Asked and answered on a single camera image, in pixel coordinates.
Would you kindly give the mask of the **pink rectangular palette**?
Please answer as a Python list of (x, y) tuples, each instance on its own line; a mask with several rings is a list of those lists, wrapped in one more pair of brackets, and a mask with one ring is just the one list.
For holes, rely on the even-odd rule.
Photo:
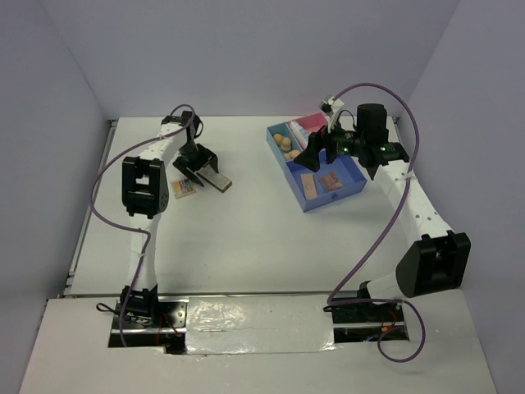
[(314, 175), (312, 173), (304, 173), (300, 176), (304, 188), (304, 197), (306, 200), (317, 198), (317, 187), (315, 184)]

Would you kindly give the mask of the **glitter eyeshadow palette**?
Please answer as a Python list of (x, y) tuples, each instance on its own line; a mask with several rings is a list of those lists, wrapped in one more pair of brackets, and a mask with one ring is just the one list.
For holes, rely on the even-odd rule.
[(196, 193), (194, 184), (188, 178), (175, 180), (171, 183), (173, 193), (176, 199), (180, 199)]

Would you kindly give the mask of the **orange eyeshadow palette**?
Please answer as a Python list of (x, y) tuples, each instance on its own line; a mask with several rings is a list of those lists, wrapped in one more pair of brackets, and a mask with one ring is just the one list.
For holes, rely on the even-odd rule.
[(343, 184), (334, 172), (320, 177), (319, 181), (326, 192), (338, 190), (343, 187)]

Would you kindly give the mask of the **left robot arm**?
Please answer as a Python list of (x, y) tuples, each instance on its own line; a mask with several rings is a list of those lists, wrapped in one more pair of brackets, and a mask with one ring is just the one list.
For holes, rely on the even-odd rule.
[(121, 200), (130, 217), (130, 226), (139, 229), (131, 237), (131, 251), (138, 260), (130, 266), (130, 284), (120, 301), (126, 313), (142, 327), (151, 327), (162, 317), (155, 273), (155, 238), (161, 214), (167, 209), (170, 186), (167, 166), (172, 164), (185, 181), (202, 186), (197, 172), (205, 167), (218, 171), (218, 157), (195, 142), (203, 121), (190, 111), (169, 115), (161, 121), (161, 136), (139, 155), (123, 159)]

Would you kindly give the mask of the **beige makeup sponge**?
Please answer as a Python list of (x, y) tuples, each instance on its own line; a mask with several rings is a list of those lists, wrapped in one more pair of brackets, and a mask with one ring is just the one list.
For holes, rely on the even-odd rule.
[(288, 153), (292, 150), (292, 141), (290, 138), (285, 137), (282, 139), (280, 144), (280, 149), (282, 152)]
[(284, 159), (286, 161), (294, 160), (296, 157), (300, 155), (300, 151), (295, 149), (291, 150), (290, 152), (284, 153)]

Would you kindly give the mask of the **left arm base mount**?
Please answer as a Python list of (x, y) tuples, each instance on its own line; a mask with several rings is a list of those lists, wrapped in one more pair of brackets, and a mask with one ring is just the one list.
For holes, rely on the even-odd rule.
[(125, 287), (115, 305), (99, 302), (96, 310), (112, 316), (110, 348), (158, 347), (172, 355), (186, 352), (186, 300), (160, 297), (156, 287), (142, 291)]

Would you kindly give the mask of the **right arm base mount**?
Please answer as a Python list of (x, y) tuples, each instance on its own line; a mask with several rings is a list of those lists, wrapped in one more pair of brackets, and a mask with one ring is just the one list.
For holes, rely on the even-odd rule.
[(355, 303), (325, 306), (331, 316), (335, 343), (377, 341), (385, 333), (385, 341), (407, 341), (404, 314), (394, 303)]

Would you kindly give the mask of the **yellow makeup sponge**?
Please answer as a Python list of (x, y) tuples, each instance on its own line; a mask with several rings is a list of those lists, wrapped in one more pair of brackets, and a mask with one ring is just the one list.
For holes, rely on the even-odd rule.
[(273, 138), (276, 144), (281, 145), (282, 140), (283, 140), (283, 136), (281, 134), (274, 134)]

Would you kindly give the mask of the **white pink tube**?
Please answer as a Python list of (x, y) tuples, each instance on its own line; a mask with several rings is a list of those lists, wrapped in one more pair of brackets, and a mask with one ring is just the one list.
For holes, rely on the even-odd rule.
[(288, 123), (288, 127), (290, 128), (290, 132), (294, 135), (301, 149), (306, 149), (308, 146), (308, 131), (296, 121), (290, 121)]

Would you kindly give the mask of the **gold rectangular palette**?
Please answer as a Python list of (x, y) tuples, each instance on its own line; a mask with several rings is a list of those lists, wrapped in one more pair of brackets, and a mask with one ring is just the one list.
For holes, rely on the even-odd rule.
[(215, 172), (213, 169), (201, 169), (198, 175), (221, 193), (225, 193), (232, 186), (232, 181), (229, 178)]

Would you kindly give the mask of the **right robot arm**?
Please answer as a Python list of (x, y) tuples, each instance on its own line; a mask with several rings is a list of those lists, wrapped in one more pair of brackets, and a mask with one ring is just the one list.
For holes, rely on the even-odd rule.
[(360, 285), (358, 315), (374, 321), (384, 313), (385, 303), (459, 288), (471, 241), (466, 233), (453, 231), (439, 215), (413, 172), (412, 156), (401, 143), (389, 140), (385, 107), (359, 105), (351, 130), (340, 124), (341, 100), (329, 98), (320, 109), (328, 117), (327, 124), (309, 135), (307, 148), (294, 163), (316, 172), (320, 153), (328, 163), (342, 156), (356, 158), (395, 210), (387, 226), (400, 222), (409, 244), (392, 273)]

